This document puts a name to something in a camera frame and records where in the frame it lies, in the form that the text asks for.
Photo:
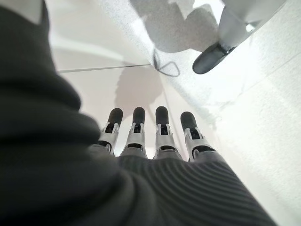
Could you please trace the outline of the dark left robot hand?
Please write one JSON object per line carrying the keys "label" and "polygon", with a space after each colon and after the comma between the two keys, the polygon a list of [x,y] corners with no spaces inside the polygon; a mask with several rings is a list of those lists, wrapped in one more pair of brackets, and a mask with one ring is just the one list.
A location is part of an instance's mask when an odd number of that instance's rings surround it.
{"label": "dark left robot hand", "polygon": [[224,159],[203,147],[114,157],[57,74],[42,0],[0,3],[3,226],[272,226]]}

